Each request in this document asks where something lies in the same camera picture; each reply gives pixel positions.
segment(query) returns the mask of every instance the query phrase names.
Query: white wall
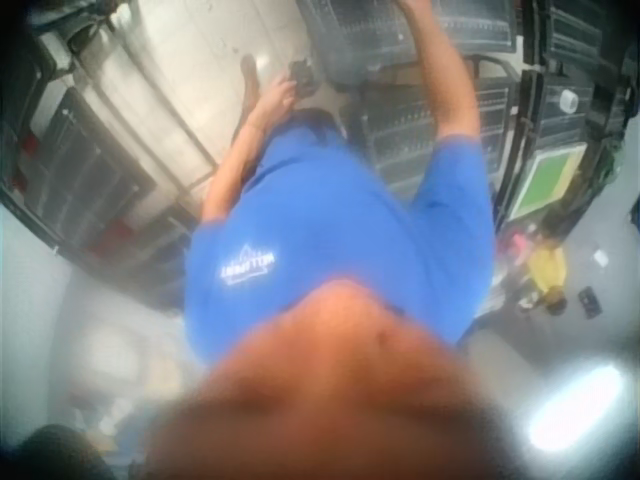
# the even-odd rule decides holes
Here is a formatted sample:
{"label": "white wall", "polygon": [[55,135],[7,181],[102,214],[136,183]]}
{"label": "white wall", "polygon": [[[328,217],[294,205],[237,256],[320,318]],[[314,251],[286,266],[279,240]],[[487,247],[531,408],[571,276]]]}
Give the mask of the white wall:
{"label": "white wall", "polygon": [[46,422],[49,352],[72,266],[0,206],[3,444]]}

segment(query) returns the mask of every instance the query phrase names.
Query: short sleeve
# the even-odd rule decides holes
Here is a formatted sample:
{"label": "short sleeve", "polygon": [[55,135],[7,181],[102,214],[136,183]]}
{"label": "short sleeve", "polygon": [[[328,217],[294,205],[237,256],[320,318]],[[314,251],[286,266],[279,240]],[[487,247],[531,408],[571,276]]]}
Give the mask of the short sleeve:
{"label": "short sleeve", "polygon": [[221,226],[202,225],[193,234],[186,258],[185,324],[189,343],[201,359],[210,356],[211,325],[208,315],[207,285]]}
{"label": "short sleeve", "polygon": [[437,289],[433,320],[438,333],[454,343],[486,299],[493,276],[495,231],[480,142],[462,136],[442,140],[410,211]]}

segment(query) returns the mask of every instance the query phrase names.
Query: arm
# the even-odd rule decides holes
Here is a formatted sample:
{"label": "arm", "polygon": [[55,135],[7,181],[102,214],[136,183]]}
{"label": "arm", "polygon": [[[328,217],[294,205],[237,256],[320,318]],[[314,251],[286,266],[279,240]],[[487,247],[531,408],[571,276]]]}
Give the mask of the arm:
{"label": "arm", "polygon": [[255,167],[266,138],[291,113],[294,95],[295,83],[281,76],[260,99],[211,180],[202,209],[202,223],[226,220],[240,198],[248,172]]}
{"label": "arm", "polygon": [[475,88],[460,54],[433,13],[431,0],[397,0],[413,32],[437,138],[480,136]]}

